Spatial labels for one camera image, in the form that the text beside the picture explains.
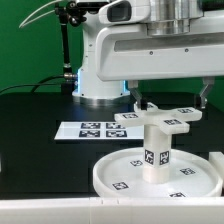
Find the green background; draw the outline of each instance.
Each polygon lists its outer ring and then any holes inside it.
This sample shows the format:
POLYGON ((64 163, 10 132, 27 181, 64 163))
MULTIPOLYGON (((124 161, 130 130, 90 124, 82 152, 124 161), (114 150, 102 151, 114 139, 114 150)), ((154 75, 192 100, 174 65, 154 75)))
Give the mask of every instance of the green background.
MULTIPOLYGON (((0 89, 11 85, 36 83, 43 78, 62 74, 62 44, 58 18, 51 14, 32 25, 19 29, 19 24, 35 9, 49 0, 1 1, 0 31, 0 89)), ((69 28, 72 66, 82 62, 82 27, 69 28)), ((208 100, 224 110, 224 79, 216 78, 208 100)), ((142 91, 199 93, 202 80, 198 78, 141 81, 142 91)), ((13 91, 30 91, 31 88, 13 91)), ((59 87, 41 87, 41 91, 58 91, 59 87)))

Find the white robot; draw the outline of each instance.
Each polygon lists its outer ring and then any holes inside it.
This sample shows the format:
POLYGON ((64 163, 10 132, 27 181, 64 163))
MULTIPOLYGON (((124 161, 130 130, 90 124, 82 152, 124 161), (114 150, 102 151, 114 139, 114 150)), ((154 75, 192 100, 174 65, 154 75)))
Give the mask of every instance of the white robot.
MULTIPOLYGON (((89 64, 103 81, 128 80, 137 100, 135 112, 116 114, 115 120, 126 127, 144 125, 144 147, 118 151, 98 161, 93 179, 100 198, 4 202, 1 223, 14 223, 18 214, 18 223, 31 219, 32 223, 40 219, 81 224, 222 223, 223 154, 210 153, 208 162, 171 149, 171 136, 188 132, 186 122, 199 120, 201 111, 163 111, 150 102, 142 106, 137 87, 143 79, 202 77, 200 104, 205 107, 213 77, 224 73, 224 11, 203 12, 200 0, 69 4, 98 12, 88 15, 87 23, 95 18, 94 24, 102 26, 88 43, 85 40, 85 51, 95 65, 85 61, 83 72, 89 64), (6 220, 4 214, 13 218, 6 220)), ((72 23, 79 20, 70 19, 72 23)))

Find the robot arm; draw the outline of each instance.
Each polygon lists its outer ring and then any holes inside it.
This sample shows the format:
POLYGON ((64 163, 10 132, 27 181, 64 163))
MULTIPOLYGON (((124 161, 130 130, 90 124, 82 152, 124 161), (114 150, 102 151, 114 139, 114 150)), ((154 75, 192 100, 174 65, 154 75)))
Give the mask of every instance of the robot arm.
POLYGON ((100 21, 108 26, 96 42, 99 78, 137 81, 202 77, 204 87, 196 101, 204 108, 214 76, 224 74, 220 60, 224 55, 224 11, 203 12, 200 0, 150 0, 150 5, 144 6, 148 17, 140 19, 135 17, 134 6, 117 15, 115 6, 120 2, 99 11, 100 21), (129 20, 128 10, 132 15, 129 20))

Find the white platform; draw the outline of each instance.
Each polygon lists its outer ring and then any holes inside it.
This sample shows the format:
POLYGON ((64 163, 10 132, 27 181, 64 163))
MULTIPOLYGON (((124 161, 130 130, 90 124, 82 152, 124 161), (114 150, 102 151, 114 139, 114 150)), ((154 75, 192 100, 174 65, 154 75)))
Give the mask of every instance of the white platform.
POLYGON ((144 128, 124 128, 116 122, 61 122, 55 140, 143 139, 144 128))
POLYGON ((143 148, 131 148, 100 159, 93 170, 93 185, 98 195, 133 198, 221 195, 222 178, 207 160, 171 150, 169 181, 151 184, 143 179, 143 155, 143 148))

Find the white cylinder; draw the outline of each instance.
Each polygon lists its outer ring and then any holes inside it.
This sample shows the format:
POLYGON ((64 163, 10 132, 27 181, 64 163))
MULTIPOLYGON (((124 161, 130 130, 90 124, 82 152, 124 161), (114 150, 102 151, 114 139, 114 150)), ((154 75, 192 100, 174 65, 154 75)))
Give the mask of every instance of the white cylinder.
POLYGON ((86 99, 116 99, 128 95, 124 81, 101 81, 96 74, 95 44, 96 38, 104 26, 96 15, 87 14, 87 22, 83 23, 84 55, 79 70, 79 87, 73 96, 86 99))
POLYGON ((159 127, 144 126, 143 179, 151 184, 162 184, 169 180, 171 135, 164 134, 159 127))

